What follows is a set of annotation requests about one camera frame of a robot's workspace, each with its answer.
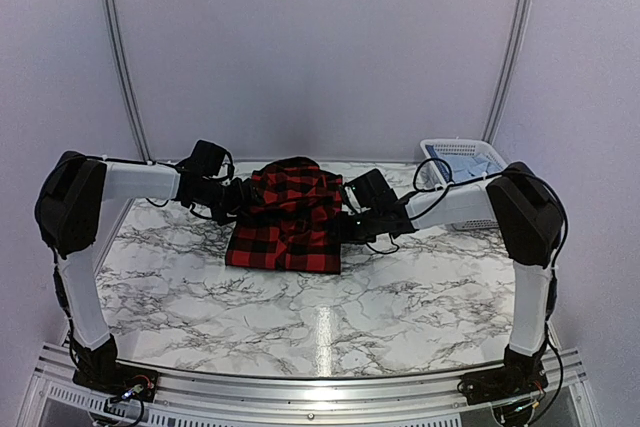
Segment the red black plaid shirt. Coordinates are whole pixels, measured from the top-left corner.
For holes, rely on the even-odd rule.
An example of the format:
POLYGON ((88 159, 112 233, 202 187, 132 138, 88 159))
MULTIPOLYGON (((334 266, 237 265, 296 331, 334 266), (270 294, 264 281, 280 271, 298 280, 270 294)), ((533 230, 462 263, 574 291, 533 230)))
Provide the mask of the red black plaid shirt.
POLYGON ((271 162, 250 186, 256 203, 237 215, 229 267, 338 275, 341 243, 331 232, 342 212, 343 177, 307 157, 271 162))

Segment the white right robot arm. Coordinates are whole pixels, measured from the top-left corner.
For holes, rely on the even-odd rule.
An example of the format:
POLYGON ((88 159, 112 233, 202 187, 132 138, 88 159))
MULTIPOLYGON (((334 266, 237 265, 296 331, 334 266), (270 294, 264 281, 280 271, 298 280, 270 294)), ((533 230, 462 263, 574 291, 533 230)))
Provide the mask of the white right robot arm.
POLYGON ((515 395, 534 378, 527 358, 545 352, 547 323, 557 298, 556 263, 568 236, 568 216, 555 191, 523 162, 460 183, 447 180, 432 187, 412 187, 397 196, 377 169, 342 190, 347 205, 330 232, 343 244, 366 244, 380 235, 397 238, 441 225, 471 221, 497 224, 513 262, 515 300, 507 357, 495 385, 515 395))

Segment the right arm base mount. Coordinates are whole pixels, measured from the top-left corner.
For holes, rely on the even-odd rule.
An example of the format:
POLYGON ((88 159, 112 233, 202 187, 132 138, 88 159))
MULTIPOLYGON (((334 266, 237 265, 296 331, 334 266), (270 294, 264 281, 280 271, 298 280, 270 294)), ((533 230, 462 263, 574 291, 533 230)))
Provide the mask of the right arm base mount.
POLYGON ((469 405, 494 402, 529 393, 541 393, 548 386, 542 356, 546 344, 532 356, 504 350, 503 365, 463 374, 457 385, 469 405))

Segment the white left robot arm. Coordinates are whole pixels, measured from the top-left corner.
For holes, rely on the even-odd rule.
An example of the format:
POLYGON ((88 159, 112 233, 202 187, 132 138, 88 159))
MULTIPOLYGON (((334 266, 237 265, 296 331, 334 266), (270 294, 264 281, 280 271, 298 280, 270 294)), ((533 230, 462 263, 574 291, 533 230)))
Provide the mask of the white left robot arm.
POLYGON ((134 199, 178 202, 189 209, 203 206, 208 219, 225 225, 256 204, 257 193, 249 180, 236 177, 230 152, 204 140, 176 164, 64 152, 41 188, 34 215, 55 255, 73 339, 90 351, 111 338, 93 267, 102 206, 134 199))

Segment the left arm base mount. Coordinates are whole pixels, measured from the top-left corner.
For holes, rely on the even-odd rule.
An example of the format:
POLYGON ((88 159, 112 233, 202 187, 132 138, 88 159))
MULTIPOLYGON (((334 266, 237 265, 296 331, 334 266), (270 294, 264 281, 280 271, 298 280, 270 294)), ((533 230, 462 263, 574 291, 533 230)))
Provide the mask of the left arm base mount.
POLYGON ((75 366, 74 384, 118 398, 140 386, 142 390, 135 392, 135 395, 144 402, 154 400, 159 373, 150 368, 119 362, 113 336, 96 349, 83 347, 72 337, 69 353, 75 366))

